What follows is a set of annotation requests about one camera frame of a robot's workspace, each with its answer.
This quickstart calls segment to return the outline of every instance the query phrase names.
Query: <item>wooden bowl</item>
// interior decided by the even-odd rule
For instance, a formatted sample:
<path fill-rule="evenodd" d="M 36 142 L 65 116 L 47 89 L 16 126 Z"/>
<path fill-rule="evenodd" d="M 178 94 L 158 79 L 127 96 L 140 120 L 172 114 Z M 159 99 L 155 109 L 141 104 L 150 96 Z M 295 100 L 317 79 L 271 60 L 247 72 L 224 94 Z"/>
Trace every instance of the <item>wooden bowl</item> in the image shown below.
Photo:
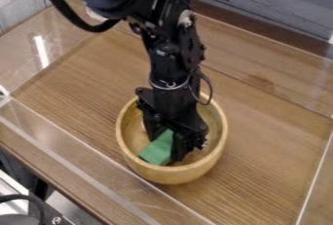
<path fill-rule="evenodd" d="M 195 149 L 183 162 L 170 167 L 158 167 L 137 158 L 139 152 L 150 145 L 141 125 L 141 112 L 135 97 L 123 107 L 116 125 L 117 142 L 124 159 L 132 170 L 147 180 L 162 184 L 182 184 L 199 178 L 212 168 L 220 157 L 227 136 L 224 114 L 212 100 L 210 106 L 198 105 L 199 113 L 210 126 L 208 147 Z"/>

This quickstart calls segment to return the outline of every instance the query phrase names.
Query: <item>green object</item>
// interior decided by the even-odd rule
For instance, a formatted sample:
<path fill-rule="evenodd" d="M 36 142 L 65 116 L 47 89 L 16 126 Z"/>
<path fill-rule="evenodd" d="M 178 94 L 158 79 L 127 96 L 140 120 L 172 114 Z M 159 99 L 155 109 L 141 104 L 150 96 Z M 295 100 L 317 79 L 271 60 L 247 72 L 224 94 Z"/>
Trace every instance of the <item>green object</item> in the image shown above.
<path fill-rule="evenodd" d="M 171 144 L 172 144 L 171 130 L 166 130 L 158 139 L 141 150 L 139 158 L 147 163 L 164 167 L 171 162 Z"/>

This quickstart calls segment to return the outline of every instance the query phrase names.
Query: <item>wooden table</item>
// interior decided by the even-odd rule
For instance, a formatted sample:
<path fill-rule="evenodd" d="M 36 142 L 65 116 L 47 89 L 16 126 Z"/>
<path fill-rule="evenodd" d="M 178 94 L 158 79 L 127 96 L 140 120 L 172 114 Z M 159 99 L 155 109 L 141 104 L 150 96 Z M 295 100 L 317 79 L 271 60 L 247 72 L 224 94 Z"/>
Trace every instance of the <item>wooden table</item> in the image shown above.
<path fill-rule="evenodd" d="M 71 1 L 79 8 L 76 0 Z M 47 19 L 56 13 L 51 10 L 41 15 Z M 204 72 L 214 82 L 214 99 L 226 112 L 230 135 L 222 158 L 203 178 L 158 187 L 215 224 L 294 224 L 331 132 L 331 61 L 204 17 L 199 17 L 199 31 L 208 45 Z M 83 35 L 65 34 L 68 41 Z M 125 166 L 115 123 L 133 89 L 147 86 L 148 59 L 124 24 L 103 34 L 84 35 L 84 41 L 13 97 L 88 147 L 65 144 L 61 136 L 52 136 L 53 128 L 33 130 L 33 134 L 81 165 L 88 176 L 115 187 L 111 178 L 117 176 L 95 155 L 101 153 Z M 24 125 L 37 124 L 39 119 L 25 120 Z M 0 144 L 104 223 L 147 222 L 4 125 Z M 156 208 L 155 212 L 162 217 L 174 215 Z M 317 218 L 329 224 L 331 213 L 314 212 L 311 221 Z"/>

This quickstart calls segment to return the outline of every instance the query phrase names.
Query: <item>bowl rim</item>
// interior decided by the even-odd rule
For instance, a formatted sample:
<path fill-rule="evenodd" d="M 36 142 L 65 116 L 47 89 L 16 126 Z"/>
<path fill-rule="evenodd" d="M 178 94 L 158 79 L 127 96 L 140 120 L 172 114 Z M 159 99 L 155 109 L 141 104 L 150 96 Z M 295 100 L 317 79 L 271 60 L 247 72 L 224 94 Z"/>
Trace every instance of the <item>bowl rim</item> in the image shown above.
<path fill-rule="evenodd" d="M 208 96 L 203 93 L 200 93 L 200 96 L 204 99 L 208 98 Z M 224 113 L 223 113 L 223 110 L 220 109 L 219 105 L 216 104 L 215 100 L 212 99 L 211 105 L 212 105 L 214 109 L 216 110 L 216 112 L 219 114 L 219 119 L 222 121 L 222 136 L 219 139 L 219 143 L 216 144 L 216 147 L 214 148 L 212 152 L 207 155 L 207 157 L 204 157 L 203 159 L 200 159 L 195 163 L 191 163 L 191 164 L 184 165 L 184 166 L 176 166 L 176 167 L 159 167 L 159 166 L 151 165 L 150 163 L 144 162 L 143 160 L 140 160 L 137 158 L 136 155 L 133 155 L 133 153 L 129 151 L 129 149 L 123 141 L 120 122 L 121 122 L 123 116 L 124 116 L 128 108 L 136 102 L 136 100 L 137 100 L 137 96 L 133 97 L 129 100 L 129 102 L 124 105 L 124 107 L 121 108 L 121 110 L 119 112 L 119 117 L 117 117 L 117 121 L 116 121 L 116 139 L 117 139 L 120 151 L 121 151 L 121 153 L 124 153 L 125 157 L 131 161 L 133 161 L 135 164 L 140 165 L 143 168 L 150 169 L 150 170 L 163 171 L 163 172 L 175 172 L 175 171 L 186 171 L 188 169 L 196 169 L 199 166 L 204 165 L 211 159 L 214 159 L 216 154 L 219 154 L 219 152 L 223 150 L 226 137 L 227 137 L 227 133 L 228 133 L 228 126 L 227 126 Z"/>

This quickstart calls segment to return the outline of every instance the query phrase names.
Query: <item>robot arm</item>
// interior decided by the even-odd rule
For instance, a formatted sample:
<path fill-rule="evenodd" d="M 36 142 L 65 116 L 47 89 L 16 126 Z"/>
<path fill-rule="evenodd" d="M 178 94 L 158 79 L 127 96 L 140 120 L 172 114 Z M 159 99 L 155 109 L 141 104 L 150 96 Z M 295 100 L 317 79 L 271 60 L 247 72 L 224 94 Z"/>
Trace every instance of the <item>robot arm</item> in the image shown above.
<path fill-rule="evenodd" d="M 172 131 L 171 163 L 183 160 L 194 148 L 203 149 L 208 126 L 198 114 L 204 45 L 188 0 L 84 0 L 89 9 L 113 21 L 128 21 L 141 36 L 151 61 L 151 89 L 136 89 L 137 108 L 148 138 L 155 141 Z"/>

